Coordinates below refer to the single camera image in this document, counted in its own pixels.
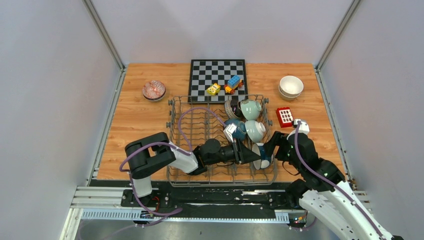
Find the white wall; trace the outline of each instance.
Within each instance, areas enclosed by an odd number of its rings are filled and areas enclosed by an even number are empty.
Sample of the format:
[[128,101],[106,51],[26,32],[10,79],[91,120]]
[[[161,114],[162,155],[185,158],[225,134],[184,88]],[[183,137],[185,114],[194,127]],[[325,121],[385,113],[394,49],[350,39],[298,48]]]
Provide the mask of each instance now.
[[0,239],[59,238],[117,79],[82,1],[0,3]]
[[351,0],[93,0],[122,60],[317,63]]
[[348,167],[375,217],[423,239],[424,2],[367,0],[323,69]]

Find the metal wire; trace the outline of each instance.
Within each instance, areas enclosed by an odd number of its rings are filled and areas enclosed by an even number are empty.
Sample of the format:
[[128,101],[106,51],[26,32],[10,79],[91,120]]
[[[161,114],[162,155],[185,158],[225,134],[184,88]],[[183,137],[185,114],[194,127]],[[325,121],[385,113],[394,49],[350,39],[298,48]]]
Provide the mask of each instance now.
[[[271,138],[270,126],[268,121],[268,111],[266,109],[265,98],[260,94],[246,95],[248,99],[258,101],[262,106],[262,112],[257,121],[262,122],[266,132],[263,142]],[[188,149],[188,144],[183,139],[177,123],[181,114],[193,107],[205,107],[212,110],[221,119],[228,119],[225,113],[224,103],[214,104],[206,101],[202,104],[192,104],[189,102],[190,96],[175,96],[172,99],[170,115],[170,140],[184,150]],[[186,114],[181,120],[181,130],[188,136],[193,147],[202,145],[208,139],[216,139],[221,146],[228,145],[227,138],[224,135],[222,124],[208,111],[193,110]],[[246,139],[244,144],[252,149],[253,143]],[[250,164],[232,164],[219,166],[217,164],[208,165],[207,171],[200,176],[190,176],[174,167],[167,167],[166,177],[174,187],[211,187],[211,186],[239,186],[239,185],[266,185],[275,181],[278,174],[276,161],[265,168],[257,170],[252,163]]]

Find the bowl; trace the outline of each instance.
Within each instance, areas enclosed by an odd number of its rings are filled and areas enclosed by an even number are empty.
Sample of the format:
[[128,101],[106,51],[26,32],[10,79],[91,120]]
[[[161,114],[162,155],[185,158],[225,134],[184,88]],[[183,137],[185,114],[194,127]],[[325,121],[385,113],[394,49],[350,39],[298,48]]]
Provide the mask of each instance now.
[[239,119],[233,118],[225,121],[226,125],[234,124],[237,126],[235,132],[232,133],[232,137],[239,140],[244,140],[246,138],[246,126],[245,123]]
[[240,101],[240,109],[246,120],[256,120],[262,111],[262,106],[259,102],[246,99]]
[[278,88],[278,91],[279,91],[279,96],[283,100],[288,101],[288,102],[295,100],[300,95],[300,93],[299,93],[299,95],[297,95],[297,96],[286,96],[286,95],[284,95],[284,93],[281,92],[280,88]]
[[262,122],[257,122],[255,120],[246,121],[244,124],[246,127],[247,136],[254,143],[259,143],[265,135],[265,126]]
[[142,92],[147,100],[156,102],[165,96],[166,88],[161,81],[153,80],[143,86]]
[[237,99],[228,99],[225,101],[224,110],[229,119],[240,119],[243,117],[240,102]]
[[287,97],[297,97],[304,90],[304,83],[295,76],[285,76],[279,81],[278,89]]
[[271,165],[274,159],[274,155],[267,156],[265,155],[265,149],[263,143],[255,143],[252,146],[252,152],[260,156],[259,160],[253,162],[253,166],[255,169],[265,169]]

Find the wooden table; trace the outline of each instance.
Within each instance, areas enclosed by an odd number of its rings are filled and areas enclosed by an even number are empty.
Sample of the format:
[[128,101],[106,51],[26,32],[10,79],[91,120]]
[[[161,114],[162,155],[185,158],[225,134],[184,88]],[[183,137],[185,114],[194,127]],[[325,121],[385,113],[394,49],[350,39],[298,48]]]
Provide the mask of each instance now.
[[[280,128],[275,113],[277,108],[290,107],[295,118],[307,120],[310,126],[308,136],[313,140],[319,156],[332,161],[344,173],[313,65],[248,63],[246,71],[249,94],[262,94],[269,98],[268,117],[274,122],[271,132],[289,133],[293,130]],[[132,63],[128,66],[97,179],[128,179],[128,174],[119,172],[119,165],[126,158],[124,147],[143,137],[169,132],[169,128],[166,128],[166,122],[170,120],[168,99],[188,94],[189,75],[189,63]],[[287,75],[300,78],[304,84],[302,94],[292,102],[284,101],[279,96],[279,81]],[[149,102],[142,95],[143,85],[151,80],[159,80],[166,86],[166,96],[159,102]],[[287,163],[285,166],[291,173],[296,172]],[[292,182],[298,178],[288,174],[278,163],[277,182]],[[156,172],[151,179],[166,181],[166,168]]]

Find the gray floor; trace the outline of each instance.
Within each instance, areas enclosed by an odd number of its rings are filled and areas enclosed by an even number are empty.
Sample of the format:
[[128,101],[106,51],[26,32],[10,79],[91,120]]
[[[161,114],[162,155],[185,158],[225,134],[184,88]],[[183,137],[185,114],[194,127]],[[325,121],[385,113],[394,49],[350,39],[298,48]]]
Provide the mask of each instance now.
[[[102,240],[111,233],[133,225],[123,220],[87,220],[82,223],[82,240]],[[338,240],[318,221],[304,232],[289,230],[284,224],[163,222],[145,229],[130,228],[108,240]]]

